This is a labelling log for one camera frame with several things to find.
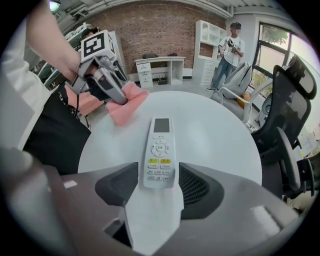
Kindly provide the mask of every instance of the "desk drawer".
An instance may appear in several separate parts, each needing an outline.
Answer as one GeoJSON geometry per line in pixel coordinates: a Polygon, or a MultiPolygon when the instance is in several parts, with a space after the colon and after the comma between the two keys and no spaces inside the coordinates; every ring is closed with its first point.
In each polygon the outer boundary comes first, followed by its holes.
{"type": "Polygon", "coordinates": [[[144,79],[150,79],[152,76],[151,76],[151,71],[144,71],[144,72],[140,72],[138,73],[139,75],[139,80],[144,80],[144,79]]]}
{"type": "Polygon", "coordinates": [[[213,75],[214,75],[214,72],[215,72],[214,69],[211,69],[211,68],[205,69],[205,70],[203,71],[203,75],[204,75],[204,76],[213,76],[213,75]]]}
{"type": "Polygon", "coordinates": [[[206,61],[205,64],[204,64],[204,68],[207,69],[213,69],[215,70],[216,67],[218,67],[219,63],[215,63],[215,62],[211,62],[211,61],[206,61]]]}
{"type": "Polygon", "coordinates": [[[140,80],[140,86],[141,86],[142,89],[144,89],[144,88],[153,87],[154,84],[152,82],[152,79],[150,78],[149,80],[144,80],[144,81],[140,80]]]}
{"type": "Polygon", "coordinates": [[[144,72],[144,71],[150,71],[151,70],[150,62],[143,63],[143,64],[137,64],[136,70],[138,71],[138,73],[144,72]]]}

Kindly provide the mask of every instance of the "remote control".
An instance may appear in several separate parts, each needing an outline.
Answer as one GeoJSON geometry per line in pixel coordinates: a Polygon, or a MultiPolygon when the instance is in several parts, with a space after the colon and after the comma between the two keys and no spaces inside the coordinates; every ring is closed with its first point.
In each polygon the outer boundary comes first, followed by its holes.
{"type": "Polygon", "coordinates": [[[176,174],[175,138],[171,117],[153,118],[146,143],[143,185],[152,189],[174,186],[176,174]]]}

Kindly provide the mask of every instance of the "chair armrest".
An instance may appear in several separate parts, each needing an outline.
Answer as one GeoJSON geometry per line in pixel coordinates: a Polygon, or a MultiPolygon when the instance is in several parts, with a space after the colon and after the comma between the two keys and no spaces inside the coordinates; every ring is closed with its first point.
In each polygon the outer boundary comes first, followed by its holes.
{"type": "Polygon", "coordinates": [[[293,154],[291,144],[285,132],[279,127],[275,129],[275,137],[279,152],[281,153],[284,161],[286,176],[288,178],[289,185],[294,191],[296,191],[300,188],[301,181],[298,164],[293,154]]]}
{"type": "Polygon", "coordinates": [[[246,101],[245,99],[241,98],[240,96],[236,95],[234,92],[230,91],[229,89],[225,88],[225,87],[221,87],[219,90],[220,93],[220,104],[223,104],[223,94],[221,92],[221,90],[227,91],[228,93],[231,93],[234,97],[236,97],[238,100],[242,101],[244,104],[251,104],[251,102],[246,101]]]}

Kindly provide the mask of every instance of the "jeans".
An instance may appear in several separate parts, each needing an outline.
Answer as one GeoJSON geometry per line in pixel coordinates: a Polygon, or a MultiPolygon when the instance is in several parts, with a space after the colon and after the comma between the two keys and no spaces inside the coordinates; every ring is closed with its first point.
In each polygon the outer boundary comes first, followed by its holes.
{"type": "Polygon", "coordinates": [[[230,74],[236,70],[236,68],[237,68],[236,66],[233,66],[228,61],[226,61],[225,58],[222,58],[218,68],[214,72],[214,76],[213,76],[210,87],[217,89],[224,74],[225,74],[225,79],[227,79],[228,76],[230,76],[230,74]]]}

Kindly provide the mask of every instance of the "white t-shirt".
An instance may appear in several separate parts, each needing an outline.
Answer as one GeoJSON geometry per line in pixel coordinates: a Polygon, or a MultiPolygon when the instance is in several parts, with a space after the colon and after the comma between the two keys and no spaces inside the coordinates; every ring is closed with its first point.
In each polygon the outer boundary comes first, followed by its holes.
{"type": "Polygon", "coordinates": [[[15,31],[1,56],[0,143],[22,149],[51,92],[24,61],[27,19],[15,31]]]}
{"type": "Polygon", "coordinates": [[[219,45],[224,49],[224,59],[229,62],[232,66],[237,67],[239,64],[240,56],[235,52],[232,52],[232,47],[229,47],[227,41],[231,39],[233,45],[237,47],[240,52],[245,53],[245,42],[238,36],[237,38],[233,38],[231,36],[227,36],[221,40],[219,45]]]}

